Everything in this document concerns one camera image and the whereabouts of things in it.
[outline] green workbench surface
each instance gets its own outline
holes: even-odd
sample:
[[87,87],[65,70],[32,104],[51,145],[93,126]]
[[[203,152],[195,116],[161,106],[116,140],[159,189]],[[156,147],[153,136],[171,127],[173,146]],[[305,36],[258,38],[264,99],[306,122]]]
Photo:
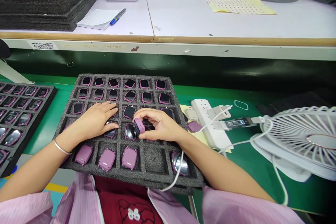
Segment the green workbench surface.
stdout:
[[[36,81],[37,84],[53,85],[58,89],[54,100],[24,151],[25,154],[34,155],[52,140],[76,78],[42,75],[25,76],[31,81]],[[234,105],[234,100],[248,104],[249,110],[233,106],[230,110],[232,118],[259,116],[260,113],[255,105],[267,103],[283,96],[281,94],[178,85],[175,85],[174,88],[180,104],[184,105],[190,105],[193,99],[207,99],[212,107],[226,104]],[[251,136],[260,132],[258,127],[249,127],[228,131],[227,135],[232,143],[236,143],[248,140]],[[227,156],[247,171],[276,202],[283,202],[284,193],[272,164],[249,143],[235,146],[232,154],[228,153]],[[289,207],[317,214],[326,213],[326,202],[331,202],[330,192],[333,190],[333,182],[312,175],[307,182],[300,183],[288,178],[282,172],[279,173],[288,191]],[[202,219],[202,196],[201,190],[194,191],[195,205],[200,221]]]

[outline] bracelet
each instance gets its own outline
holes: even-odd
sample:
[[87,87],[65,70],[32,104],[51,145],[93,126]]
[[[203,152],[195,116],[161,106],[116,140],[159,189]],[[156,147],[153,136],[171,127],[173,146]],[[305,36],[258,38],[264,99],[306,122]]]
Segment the bracelet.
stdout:
[[63,150],[57,143],[56,143],[56,139],[54,139],[54,143],[56,145],[56,147],[61,151],[63,152],[64,154],[67,154],[67,155],[71,155],[72,153],[70,152],[66,152],[65,150]]

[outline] power strip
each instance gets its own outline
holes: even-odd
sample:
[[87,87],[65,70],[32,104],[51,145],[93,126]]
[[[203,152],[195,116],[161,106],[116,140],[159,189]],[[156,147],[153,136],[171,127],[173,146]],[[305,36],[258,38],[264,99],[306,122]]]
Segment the power strip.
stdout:
[[[191,102],[191,106],[196,111],[198,120],[202,127],[211,122],[211,119],[207,113],[207,111],[211,109],[208,100],[195,99]],[[203,130],[203,133],[211,148],[223,149],[226,146],[232,144],[223,128],[219,130],[218,128],[215,129],[214,125],[209,125]]]

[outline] electric fan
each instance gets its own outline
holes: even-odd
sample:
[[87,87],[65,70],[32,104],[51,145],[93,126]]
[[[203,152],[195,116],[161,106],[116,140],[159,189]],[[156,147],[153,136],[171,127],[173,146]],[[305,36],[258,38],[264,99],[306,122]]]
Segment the electric fan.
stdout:
[[260,127],[267,133],[251,141],[260,154],[296,181],[311,174],[336,181],[336,107],[295,108],[264,118]]

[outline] pen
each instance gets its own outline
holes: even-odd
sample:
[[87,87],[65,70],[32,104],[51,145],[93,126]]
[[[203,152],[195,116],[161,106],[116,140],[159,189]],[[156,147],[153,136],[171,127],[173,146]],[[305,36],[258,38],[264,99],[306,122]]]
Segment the pen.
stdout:
[[115,16],[115,17],[112,19],[110,25],[114,25],[114,24],[119,20],[119,18],[125,13],[125,11],[126,11],[126,8],[123,9],[121,12],[119,12],[118,15]]

